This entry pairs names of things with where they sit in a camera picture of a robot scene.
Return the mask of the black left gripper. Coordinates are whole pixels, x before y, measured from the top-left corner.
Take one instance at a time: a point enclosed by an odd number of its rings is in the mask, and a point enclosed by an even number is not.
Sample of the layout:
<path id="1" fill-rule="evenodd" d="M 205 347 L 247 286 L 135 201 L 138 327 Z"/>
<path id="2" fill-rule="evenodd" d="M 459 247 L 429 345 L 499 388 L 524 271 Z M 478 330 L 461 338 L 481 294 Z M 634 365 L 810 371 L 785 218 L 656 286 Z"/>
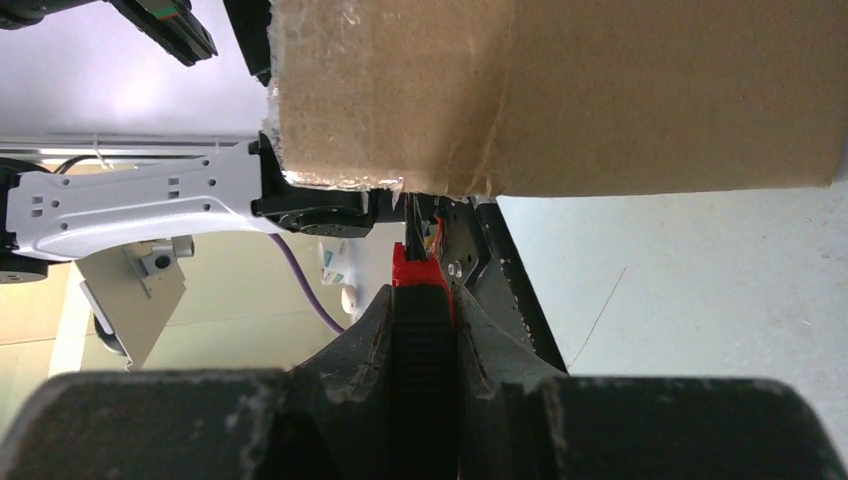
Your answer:
<path id="1" fill-rule="evenodd" d="M 92 0 L 1 0 L 1 28 L 34 26 L 47 16 L 91 4 Z M 134 27 L 186 67 L 218 54 L 192 3 L 174 0 L 106 0 Z M 224 0 L 224 8 L 249 74 L 267 87 L 271 80 L 269 0 Z"/>

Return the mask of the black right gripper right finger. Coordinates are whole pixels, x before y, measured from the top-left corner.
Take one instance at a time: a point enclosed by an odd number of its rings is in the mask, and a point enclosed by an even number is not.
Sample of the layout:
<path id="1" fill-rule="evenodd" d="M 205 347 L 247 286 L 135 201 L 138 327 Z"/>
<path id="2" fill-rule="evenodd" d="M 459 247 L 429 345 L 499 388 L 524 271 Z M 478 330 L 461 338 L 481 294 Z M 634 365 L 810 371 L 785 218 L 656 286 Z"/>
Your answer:
<path id="1" fill-rule="evenodd" d="M 458 327 L 464 479 L 843 479 L 818 416 L 764 378 L 571 376 L 465 289 Z"/>

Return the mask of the brown cardboard express box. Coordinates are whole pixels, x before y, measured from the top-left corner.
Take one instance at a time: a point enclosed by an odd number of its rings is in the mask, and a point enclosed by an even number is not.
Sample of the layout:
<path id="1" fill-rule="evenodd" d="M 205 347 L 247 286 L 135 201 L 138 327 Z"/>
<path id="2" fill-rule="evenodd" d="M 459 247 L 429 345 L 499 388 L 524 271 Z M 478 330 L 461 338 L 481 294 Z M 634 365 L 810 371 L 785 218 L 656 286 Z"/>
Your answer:
<path id="1" fill-rule="evenodd" d="M 275 1 L 269 40 L 299 185 L 652 195 L 843 163 L 843 1 Z"/>

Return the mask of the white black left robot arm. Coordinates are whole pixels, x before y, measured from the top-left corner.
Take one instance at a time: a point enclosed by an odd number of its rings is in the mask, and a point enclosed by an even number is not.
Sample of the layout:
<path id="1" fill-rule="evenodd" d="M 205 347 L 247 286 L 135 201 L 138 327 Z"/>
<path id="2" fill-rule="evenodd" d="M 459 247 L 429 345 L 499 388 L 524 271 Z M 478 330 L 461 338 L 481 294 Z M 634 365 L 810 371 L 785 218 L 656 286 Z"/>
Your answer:
<path id="1" fill-rule="evenodd" d="M 1 1 L 1 29 L 94 1 Z M 217 54 L 191 1 L 105 1 L 185 66 Z M 270 1 L 223 1 L 250 74 L 271 78 Z M 402 221 L 406 203 L 368 193 L 297 187 L 284 179 L 270 139 L 139 170 L 72 176 L 1 157 L 1 284 L 46 279 L 49 266 L 113 247 L 211 232 L 283 231 L 363 238 Z"/>

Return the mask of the red black utility knife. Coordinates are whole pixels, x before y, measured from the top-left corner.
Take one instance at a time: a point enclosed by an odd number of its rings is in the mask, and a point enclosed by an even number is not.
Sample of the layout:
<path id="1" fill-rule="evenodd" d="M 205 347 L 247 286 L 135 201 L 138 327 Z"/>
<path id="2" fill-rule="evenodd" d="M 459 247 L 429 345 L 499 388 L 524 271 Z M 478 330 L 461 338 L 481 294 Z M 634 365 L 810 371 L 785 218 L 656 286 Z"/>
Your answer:
<path id="1" fill-rule="evenodd" d="M 394 479 L 455 479 L 453 303 L 415 194 L 405 196 L 404 221 L 392 257 L 389 471 Z"/>

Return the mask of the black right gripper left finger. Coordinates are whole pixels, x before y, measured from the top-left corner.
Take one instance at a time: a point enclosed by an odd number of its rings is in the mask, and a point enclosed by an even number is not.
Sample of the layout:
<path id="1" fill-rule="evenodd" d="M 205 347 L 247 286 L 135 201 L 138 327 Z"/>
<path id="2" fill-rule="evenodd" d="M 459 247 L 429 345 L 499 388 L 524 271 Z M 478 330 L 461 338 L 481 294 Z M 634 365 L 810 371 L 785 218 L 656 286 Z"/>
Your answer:
<path id="1" fill-rule="evenodd" d="M 5 479 L 387 479 L 388 313 L 291 370 L 62 374 L 1 445 Z"/>

